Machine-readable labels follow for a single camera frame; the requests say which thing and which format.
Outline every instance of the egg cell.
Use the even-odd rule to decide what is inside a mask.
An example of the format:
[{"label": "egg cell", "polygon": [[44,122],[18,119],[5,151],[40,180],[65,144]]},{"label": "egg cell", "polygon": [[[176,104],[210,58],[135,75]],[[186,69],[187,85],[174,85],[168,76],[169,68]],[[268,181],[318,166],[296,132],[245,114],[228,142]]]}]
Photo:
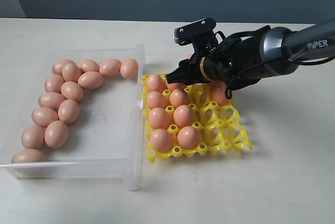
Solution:
[{"label": "egg cell", "polygon": [[[166,74],[159,75],[165,80]],[[207,152],[216,155],[219,150],[224,150],[226,153],[229,153],[232,149],[240,152],[244,147],[252,150],[248,134],[245,128],[239,123],[240,115],[232,105],[233,101],[231,100],[227,105],[219,106],[216,102],[212,101],[210,97],[211,87],[208,84],[193,84],[185,87],[184,90],[189,96],[189,107],[195,113],[195,121],[192,123],[192,126],[200,133],[199,143],[189,150],[183,149],[178,145],[177,134],[180,128],[172,120],[175,108],[168,105],[165,110],[170,115],[171,124],[167,131],[173,137],[173,148],[164,153],[156,151],[150,144],[150,136],[154,129],[149,124],[151,109],[146,102],[149,93],[146,82],[149,76],[144,75],[142,77],[142,98],[145,101],[143,115],[146,118],[145,135],[148,138],[147,158],[151,163],[154,163],[157,158],[162,158],[166,161],[170,156],[179,157],[182,154],[190,158],[196,152],[200,153],[200,155],[205,155]],[[169,100],[171,91],[165,89],[162,94],[166,100]]]}]

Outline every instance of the robotic arm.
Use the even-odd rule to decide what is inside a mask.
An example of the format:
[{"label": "robotic arm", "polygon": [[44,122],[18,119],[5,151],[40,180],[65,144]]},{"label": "robotic arm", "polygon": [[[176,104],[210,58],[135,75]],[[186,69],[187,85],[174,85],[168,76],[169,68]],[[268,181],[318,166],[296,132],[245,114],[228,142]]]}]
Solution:
[{"label": "robotic arm", "polygon": [[265,77],[291,74],[299,65],[323,64],[335,58],[335,19],[301,31],[268,25],[228,37],[221,31],[214,33],[215,26],[214,19],[206,18],[174,30],[175,42],[181,46],[192,43],[194,54],[166,76],[168,83],[224,81],[230,99],[232,91]]}]

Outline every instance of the plastic container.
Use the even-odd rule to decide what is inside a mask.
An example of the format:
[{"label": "plastic container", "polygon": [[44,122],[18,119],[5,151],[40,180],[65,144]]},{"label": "plastic container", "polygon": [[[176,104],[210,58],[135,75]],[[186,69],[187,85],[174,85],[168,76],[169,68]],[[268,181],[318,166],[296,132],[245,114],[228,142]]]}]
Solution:
[{"label": "plastic container", "polygon": [[[84,90],[78,120],[69,125],[69,139],[60,149],[47,146],[42,152],[47,162],[11,164],[15,153],[23,150],[21,135],[33,124],[32,111],[45,93],[44,82],[52,75],[52,65],[61,59],[92,59],[101,64],[107,59],[134,58],[139,63],[137,77],[127,80],[118,74],[105,78],[96,90]],[[143,122],[142,75],[146,69],[144,45],[133,49],[62,50],[44,60],[26,101],[7,136],[0,153],[0,167],[16,178],[102,176],[121,177],[130,190],[139,188]]]}]

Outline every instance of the table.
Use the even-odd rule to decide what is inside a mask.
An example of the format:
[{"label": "table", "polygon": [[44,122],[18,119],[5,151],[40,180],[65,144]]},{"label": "table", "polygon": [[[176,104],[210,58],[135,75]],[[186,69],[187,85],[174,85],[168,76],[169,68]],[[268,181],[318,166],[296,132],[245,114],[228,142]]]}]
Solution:
[{"label": "table", "polygon": [[[145,43],[148,73],[169,72],[192,52],[172,38],[183,24],[1,18],[0,144],[47,51]],[[229,35],[261,26],[216,29]],[[334,70],[334,61],[302,66],[235,92],[254,150],[156,164],[144,158],[136,192],[121,180],[17,180],[1,170],[0,223],[332,223]]]}]

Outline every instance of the egg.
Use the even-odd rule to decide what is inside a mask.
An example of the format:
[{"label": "egg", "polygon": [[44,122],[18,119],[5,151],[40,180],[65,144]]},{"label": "egg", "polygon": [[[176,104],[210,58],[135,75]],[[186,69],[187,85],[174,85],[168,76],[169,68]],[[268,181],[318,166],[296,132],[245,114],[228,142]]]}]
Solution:
[{"label": "egg", "polygon": [[31,114],[31,118],[35,124],[41,127],[47,127],[52,122],[58,120],[57,113],[48,107],[39,107],[35,109]]},{"label": "egg", "polygon": [[188,105],[181,105],[177,107],[173,113],[173,121],[180,128],[190,126],[194,120],[194,111]]},{"label": "egg", "polygon": [[131,79],[138,72],[138,63],[135,59],[127,59],[121,64],[120,73],[126,79]]},{"label": "egg", "polygon": [[68,59],[58,61],[52,66],[52,73],[62,75],[63,68],[68,63],[74,63],[74,62]]},{"label": "egg", "polygon": [[47,157],[39,150],[25,149],[16,153],[12,158],[12,163],[32,163],[45,162]]},{"label": "egg", "polygon": [[229,103],[226,98],[226,85],[224,82],[215,82],[211,84],[211,99],[218,105],[223,106]]},{"label": "egg", "polygon": [[149,124],[154,129],[167,129],[170,125],[170,116],[163,108],[153,108],[149,112]]},{"label": "egg", "polygon": [[157,129],[150,136],[150,144],[158,152],[169,152],[173,148],[173,137],[168,131]]},{"label": "egg", "polygon": [[97,89],[103,84],[104,77],[95,71],[82,74],[78,79],[78,84],[85,89]]},{"label": "egg", "polygon": [[75,82],[65,82],[61,87],[61,93],[66,99],[81,101],[84,97],[84,90]]},{"label": "egg", "polygon": [[166,99],[162,93],[153,91],[147,95],[147,105],[150,109],[153,109],[156,107],[165,108]]},{"label": "egg", "polygon": [[87,59],[82,60],[78,63],[78,67],[82,73],[85,73],[88,71],[99,72],[99,64],[97,64],[93,60],[87,60]]},{"label": "egg", "polygon": [[26,149],[40,149],[44,143],[44,128],[38,125],[29,126],[23,132],[21,140]]},{"label": "egg", "polygon": [[182,128],[177,135],[178,145],[186,150],[196,147],[199,143],[199,131],[192,126]]},{"label": "egg", "polygon": [[63,121],[54,121],[47,128],[44,139],[48,147],[57,149],[68,140],[69,129]]},{"label": "egg", "polygon": [[57,110],[62,102],[65,101],[65,97],[57,92],[47,92],[41,95],[38,99],[38,104],[41,107],[49,107]]},{"label": "egg", "polygon": [[80,107],[73,99],[65,100],[58,108],[58,118],[66,124],[71,124],[78,119]]},{"label": "egg", "polygon": [[156,91],[163,92],[165,88],[165,82],[163,78],[157,74],[152,74],[147,79],[147,90],[148,92]]},{"label": "egg", "polygon": [[175,89],[170,94],[170,104],[177,108],[181,105],[188,105],[189,104],[189,97],[186,91],[183,89]]},{"label": "egg", "polygon": [[78,78],[81,74],[81,70],[75,63],[67,63],[62,71],[62,76],[67,82],[78,82]]},{"label": "egg", "polygon": [[172,92],[175,89],[184,89],[186,88],[186,85],[183,83],[172,83],[172,84],[166,83],[166,88]]},{"label": "egg", "polygon": [[64,79],[61,75],[55,74],[46,80],[44,88],[46,92],[61,92],[61,86],[64,83]]},{"label": "egg", "polygon": [[100,65],[100,73],[103,76],[112,77],[120,72],[121,62],[117,59],[109,59]]}]

